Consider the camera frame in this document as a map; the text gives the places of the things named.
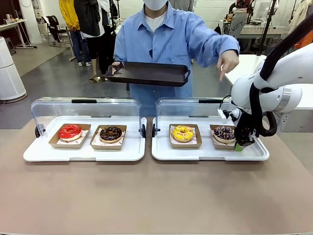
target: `chocolate donut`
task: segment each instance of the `chocolate donut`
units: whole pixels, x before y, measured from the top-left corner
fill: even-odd
[[[116,126],[109,126],[100,131],[100,140],[114,143],[121,139],[122,130]]]
[[[229,126],[218,126],[213,131],[214,137],[222,143],[231,143],[235,141],[235,131]]]

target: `yellow frosted donut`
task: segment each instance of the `yellow frosted donut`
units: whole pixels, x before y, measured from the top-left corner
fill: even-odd
[[[179,142],[189,142],[194,136],[194,131],[189,126],[177,126],[173,129],[172,136]]]

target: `gray shirt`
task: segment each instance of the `gray shirt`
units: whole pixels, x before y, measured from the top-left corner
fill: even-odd
[[[194,0],[169,0],[169,2],[176,10],[192,11],[194,8]]]

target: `black serving tray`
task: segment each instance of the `black serving tray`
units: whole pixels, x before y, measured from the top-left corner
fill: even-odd
[[[182,87],[189,75],[186,65],[121,62],[119,66],[109,66],[105,77],[111,82]]]

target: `yellow jacket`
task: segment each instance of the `yellow jacket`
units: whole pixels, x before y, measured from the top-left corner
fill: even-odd
[[[75,27],[79,30],[78,18],[74,9],[74,0],[59,0],[61,13],[69,28]]]

